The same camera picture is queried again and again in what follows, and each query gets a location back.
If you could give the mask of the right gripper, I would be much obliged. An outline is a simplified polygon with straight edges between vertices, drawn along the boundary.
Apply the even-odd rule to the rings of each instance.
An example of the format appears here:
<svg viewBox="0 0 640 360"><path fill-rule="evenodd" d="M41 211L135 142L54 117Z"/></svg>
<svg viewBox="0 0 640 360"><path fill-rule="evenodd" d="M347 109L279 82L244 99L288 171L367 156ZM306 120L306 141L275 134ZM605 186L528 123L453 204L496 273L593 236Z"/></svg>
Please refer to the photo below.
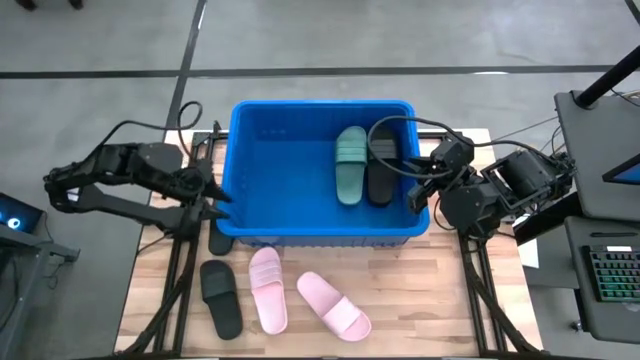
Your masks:
<svg viewBox="0 0 640 360"><path fill-rule="evenodd" d="M449 191L466 176L468 163L462 161L446 162L430 157L410 157L402 161L403 168L411 173L434 173L432 189L421 184L414 185L407 193L408 206L412 213L420 214L428 206L431 196L441 191Z"/></svg>

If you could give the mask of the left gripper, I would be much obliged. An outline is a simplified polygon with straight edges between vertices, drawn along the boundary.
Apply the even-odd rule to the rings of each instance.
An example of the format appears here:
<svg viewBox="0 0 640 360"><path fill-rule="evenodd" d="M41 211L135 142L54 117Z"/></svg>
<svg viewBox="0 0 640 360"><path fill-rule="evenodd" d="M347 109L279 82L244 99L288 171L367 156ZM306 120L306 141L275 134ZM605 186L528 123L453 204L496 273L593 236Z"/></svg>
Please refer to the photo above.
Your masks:
<svg viewBox="0 0 640 360"><path fill-rule="evenodd" d="M187 167L172 175L174 190L179 195L184 215L201 210L200 220L229 219L230 215L215 207L206 206L204 197L230 203L231 197L216 183L212 173L205 176L196 167Z"/></svg>

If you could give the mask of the black rubber slide sandal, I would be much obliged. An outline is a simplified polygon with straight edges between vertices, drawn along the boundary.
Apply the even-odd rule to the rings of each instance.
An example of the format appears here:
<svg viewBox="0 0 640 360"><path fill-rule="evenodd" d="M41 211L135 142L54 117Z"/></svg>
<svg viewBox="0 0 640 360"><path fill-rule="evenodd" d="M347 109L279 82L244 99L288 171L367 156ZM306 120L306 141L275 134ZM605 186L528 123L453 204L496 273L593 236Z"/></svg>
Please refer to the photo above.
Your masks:
<svg viewBox="0 0 640 360"><path fill-rule="evenodd" d="M243 318L233 270L220 260L205 261L200 266L200 283L218 337L237 338L243 330Z"/></svg>
<svg viewBox="0 0 640 360"><path fill-rule="evenodd" d="M386 163L397 167L400 155L395 134L388 126L380 125L373 133L368 149L368 199L375 206L386 207L393 200L398 174L384 166L373 156L373 153Z"/></svg>
<svg viewBox="0 0 640 360"><path fill-rule="evenodd" d="M213 230L209 233L208 249L212 255L225 256L231 252L235 239Z"/></svg>

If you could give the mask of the green rubber slide sandal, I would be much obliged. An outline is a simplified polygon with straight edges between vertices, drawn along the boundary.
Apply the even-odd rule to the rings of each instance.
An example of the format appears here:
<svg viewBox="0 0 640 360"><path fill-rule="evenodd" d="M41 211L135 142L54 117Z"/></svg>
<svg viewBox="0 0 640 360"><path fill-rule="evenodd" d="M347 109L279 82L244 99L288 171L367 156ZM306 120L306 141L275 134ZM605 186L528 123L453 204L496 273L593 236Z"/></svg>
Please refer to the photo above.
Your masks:
<svg viewBox="0 0 640 360"><path fill-rule="evenodd" d="M366 131L359 126L346 128L335 143L336 194L343 205L354 206L361 201L367 162Z"/></svg>

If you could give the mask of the blue plastic bin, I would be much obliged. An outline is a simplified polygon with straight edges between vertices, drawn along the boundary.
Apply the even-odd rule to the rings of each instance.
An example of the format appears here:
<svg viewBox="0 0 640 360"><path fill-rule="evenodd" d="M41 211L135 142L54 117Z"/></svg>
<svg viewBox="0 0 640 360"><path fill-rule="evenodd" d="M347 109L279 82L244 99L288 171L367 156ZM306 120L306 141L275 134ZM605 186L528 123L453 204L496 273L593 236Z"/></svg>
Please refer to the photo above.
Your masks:
<svg viewBox="0 0 640 360"><path fill-rule="evenodd" d="M392 131L402 160L420 153L413 107L401 100L249 100L231 113L220 203L225 235L251 246L400 246L429 226L396 180L386 206L367 198L342 204L336 186L336 141L351 126Z"/></svg>

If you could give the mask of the pink rubber slide sandal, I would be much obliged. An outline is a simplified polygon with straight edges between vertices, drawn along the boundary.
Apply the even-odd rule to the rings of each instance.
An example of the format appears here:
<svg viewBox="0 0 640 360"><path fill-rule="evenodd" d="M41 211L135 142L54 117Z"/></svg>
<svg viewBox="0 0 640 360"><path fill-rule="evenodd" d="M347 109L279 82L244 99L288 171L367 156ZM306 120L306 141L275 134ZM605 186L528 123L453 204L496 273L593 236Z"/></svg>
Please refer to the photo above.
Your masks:
<svg viewBox="0 0 640 360"><path fill-rule="evenodd" d="M269 335L282 333L288 325L288 315L278 252L271 247L258 250L250 260L248 273L263 331Z"/></svg>
<svg viewBox="0 0 640 360"><path fill-rule="evenodd" d="M368 316L319 274L305 272L296 286L317 317L341 340L358 342L370 334Z"/></svg>

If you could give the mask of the white paper sheet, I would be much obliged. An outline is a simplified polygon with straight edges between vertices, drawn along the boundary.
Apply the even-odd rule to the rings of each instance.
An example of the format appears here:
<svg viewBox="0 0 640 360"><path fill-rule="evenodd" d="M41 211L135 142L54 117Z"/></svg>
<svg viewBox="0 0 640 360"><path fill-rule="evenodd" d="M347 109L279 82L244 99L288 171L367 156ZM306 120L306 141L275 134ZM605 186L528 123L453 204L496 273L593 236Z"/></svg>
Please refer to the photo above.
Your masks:
<svg viewBox="0 0 640 360"><path fill-rule="evenodd" d="M539 252L536 239L532 239L524 244L519 245L518 253L520 256L521 264L524 267L534 269L539 268Z"/></svg>

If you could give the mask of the dark grey desk top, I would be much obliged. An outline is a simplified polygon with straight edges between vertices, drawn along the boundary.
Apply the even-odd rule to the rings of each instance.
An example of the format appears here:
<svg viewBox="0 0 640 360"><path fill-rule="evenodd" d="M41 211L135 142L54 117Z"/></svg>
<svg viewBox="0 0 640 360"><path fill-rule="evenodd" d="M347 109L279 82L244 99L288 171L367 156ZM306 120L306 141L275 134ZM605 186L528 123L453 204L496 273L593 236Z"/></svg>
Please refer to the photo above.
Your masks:
<svg viewBox="0 0 640 360"><path fill-rule="evenodd" d="M570 93L558 93L554 101L576 164L574 179L585 216L640 222L640 185L603 180L605 173L640 155L640 108L609 96L591 109L576 105Z"/></svg>

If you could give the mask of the grey metal desk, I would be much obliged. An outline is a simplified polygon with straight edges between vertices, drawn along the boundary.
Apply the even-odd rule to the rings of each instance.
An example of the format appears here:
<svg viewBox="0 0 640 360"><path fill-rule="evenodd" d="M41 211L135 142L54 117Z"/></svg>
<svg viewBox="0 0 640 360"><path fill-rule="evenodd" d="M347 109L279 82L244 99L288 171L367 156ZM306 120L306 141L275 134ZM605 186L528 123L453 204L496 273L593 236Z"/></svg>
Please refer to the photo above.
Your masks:
<svg viewBox="0 0 640 360"><path fill-rule="evenodd" d="M11 360L24 333L28 312L36 298L37 283L45 273L49 258L59 256L64 262L72 263L78 259L80 250L5 225L0 225L0 245L8 245L10 250L32 259L14 286L7 319L0 321L0 360Z"/></svg>

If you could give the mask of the black computer case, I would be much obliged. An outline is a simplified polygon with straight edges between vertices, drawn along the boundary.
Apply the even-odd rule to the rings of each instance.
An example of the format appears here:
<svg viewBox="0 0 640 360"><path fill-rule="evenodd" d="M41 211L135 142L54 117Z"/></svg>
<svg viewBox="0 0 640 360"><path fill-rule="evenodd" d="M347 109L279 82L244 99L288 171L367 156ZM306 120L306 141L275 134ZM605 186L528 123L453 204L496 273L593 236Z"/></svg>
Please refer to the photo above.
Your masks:
<svg viewBox="0 0 640 360"><path fill-rule="evenodd" d="M42 210L0 192L1 225L33 234L42 215Z"/></svg>

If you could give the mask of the dark tablet screen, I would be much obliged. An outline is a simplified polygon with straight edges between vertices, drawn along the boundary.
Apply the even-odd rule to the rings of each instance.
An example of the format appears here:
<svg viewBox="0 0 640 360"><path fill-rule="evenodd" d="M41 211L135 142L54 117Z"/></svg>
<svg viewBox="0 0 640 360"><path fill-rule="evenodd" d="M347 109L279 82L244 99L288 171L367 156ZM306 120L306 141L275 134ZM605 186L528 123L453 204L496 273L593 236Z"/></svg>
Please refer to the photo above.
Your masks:
<svg viewBox="0 0 640 360"><path fill-rule="evenodd" d="M602 180L608 183L640 185L640 154L603 174Z"/></svg>

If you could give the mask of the black metal pole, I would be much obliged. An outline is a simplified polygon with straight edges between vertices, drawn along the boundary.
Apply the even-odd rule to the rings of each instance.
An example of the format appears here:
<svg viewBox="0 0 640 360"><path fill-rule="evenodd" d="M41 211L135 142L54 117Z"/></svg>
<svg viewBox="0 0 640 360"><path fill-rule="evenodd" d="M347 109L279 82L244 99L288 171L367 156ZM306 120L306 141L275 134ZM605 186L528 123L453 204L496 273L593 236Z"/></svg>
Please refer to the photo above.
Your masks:
<svg viewBox="0 0 640 360"><path fill-rule="evenodd" d="M640 68L640 45L627 54L622 60L605 72L586 90L573 92L574 103L583 108L591 108L603 95Z"/></svg>

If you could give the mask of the backlit black keyboard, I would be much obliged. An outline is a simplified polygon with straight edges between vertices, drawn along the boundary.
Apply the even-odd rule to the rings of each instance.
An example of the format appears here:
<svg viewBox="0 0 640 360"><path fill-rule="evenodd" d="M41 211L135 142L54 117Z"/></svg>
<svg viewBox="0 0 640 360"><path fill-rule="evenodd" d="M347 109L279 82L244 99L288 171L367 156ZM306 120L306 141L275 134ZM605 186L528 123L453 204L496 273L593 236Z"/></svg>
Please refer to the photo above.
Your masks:
<svg viewBox="0 0 640 360"><path fill-rule="evenodd" d="M599 302L640 303L640 247L582 247L592 289Z"/></svg>

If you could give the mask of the grey keyboard desk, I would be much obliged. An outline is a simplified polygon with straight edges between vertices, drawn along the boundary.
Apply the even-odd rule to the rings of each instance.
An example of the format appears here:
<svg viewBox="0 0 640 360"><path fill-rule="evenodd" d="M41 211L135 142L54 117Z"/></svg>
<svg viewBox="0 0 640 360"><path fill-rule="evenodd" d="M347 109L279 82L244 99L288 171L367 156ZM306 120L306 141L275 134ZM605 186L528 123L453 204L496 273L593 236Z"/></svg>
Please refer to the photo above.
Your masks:
<svg viewBox="0 0 640 360"><path fill-rule="evenodd" d="M578 282L582 328L598 340L640 344L640 303L599 302L582 252L583 246L590 245L640 247L640 225L572 216L565 219L564 227Z"/></svg>

